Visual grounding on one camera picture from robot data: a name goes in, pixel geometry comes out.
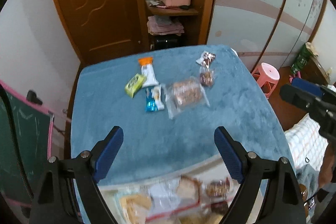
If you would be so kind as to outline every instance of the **blue gripper pad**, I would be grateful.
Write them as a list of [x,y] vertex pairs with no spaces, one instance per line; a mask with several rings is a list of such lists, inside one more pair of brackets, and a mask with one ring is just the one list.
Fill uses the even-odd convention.
[[231,138],[231,136],[224,127],[216,128],[214,133],[214,141],[227,167],[227,170],[230,173],[230,176],[241,184],[244,180],[245,165],[247,165],[247,162],[244,162],[244,159],[242,159],[242,157],[244,157],[242,153],[246,153],[245,149],[241,147],[243,151],[241,149],[240,151],[237,151],[241,154],[241,156],[239,157],[232,146],[234,145],[235,141]]
[[101,179],[104,179],[106,177],[124,141],[123,130],[120,127],[116,127],[114,134],[113,134],[113,130],[114,128],[109,133],[109,135],[111,134],[112,137],[108,135],[103,141],[103,142],[106,142],[104,143],[105,147],[103,148],[98,158],[94,160],[94,163],[93,163],[94,164],[93,179],[96,181],[96,183],[98,183]]
[[323,91],[320,89],[319,86],[315,85],[314,83],[311,83],[307,80],[301,79],[301,78],[293,78],[292,80],[292,86],[295,86],[301,90],[304,90],[306,92],[309,92],[317,97],[322,98]]

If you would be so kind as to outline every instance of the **pink stool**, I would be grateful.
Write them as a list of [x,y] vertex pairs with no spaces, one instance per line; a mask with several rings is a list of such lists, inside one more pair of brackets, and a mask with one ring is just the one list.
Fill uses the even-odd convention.
[[257,81],[258,86],[263,90],[267,99],[272,94],[280,79],[278,70],[267,63],[259,64],[252,72],[252,76]]

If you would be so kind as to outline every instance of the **pink frame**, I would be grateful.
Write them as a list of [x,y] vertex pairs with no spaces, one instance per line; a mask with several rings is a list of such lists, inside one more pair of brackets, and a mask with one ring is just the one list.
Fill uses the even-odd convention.
[[17,99],[25,103],[26,105],[34,108],[35,110],[42,112],[43,114],[49,115],[50,116],[50,124],[49,124],[49,132],[48,132],[48,149],[47,149],[47,159],[51,157],[51,143],[53,140],[53,127],[54,127],[54,115],[50,115],[50,111],[48,108],[40,105],[33,104],[27,99],[21,95],[19,92],[16,90],[12,89],[10,86],[8,86],[6,83],[0,80],[0,84],[3,86],[4,90],[15,96]]

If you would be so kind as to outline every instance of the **chalkboard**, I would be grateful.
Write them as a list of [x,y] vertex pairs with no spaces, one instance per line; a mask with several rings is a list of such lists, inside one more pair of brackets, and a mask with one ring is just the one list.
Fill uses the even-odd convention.
[[[41,113],[6,91],[13,111],[19,151],[28,178],[35,192],[47,161],[48,133],[51,117]],[[9,120],[0,99],[0,192],[6,198],[31,204],[17,165]]]

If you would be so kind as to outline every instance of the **table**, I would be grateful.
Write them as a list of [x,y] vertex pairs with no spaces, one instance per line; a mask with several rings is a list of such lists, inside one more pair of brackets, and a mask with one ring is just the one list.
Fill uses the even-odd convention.
[[[200,105],[169,120],[166,109],[145,112],[144,90],[133,99],[126,95],[126,83],[140,72],[138,58],[153,56],[157,80],[168,84],[197,77],[199,65],[195,61],[203,51],[216,54],[211,64],[215,83],[206,89],[210,107]],[[247,151],[271,160],[286,156],[294,166],[283,130],[265,95],[232,49],[224,45],[172,48],[84,68],[73,108],[72,157],[91,150],[114,125],[123,129],[124,143],[99,186],[157,177],[217,155],[213,134],[218,126],[224,126]],[[77,199],[82,207],[78,193]]]

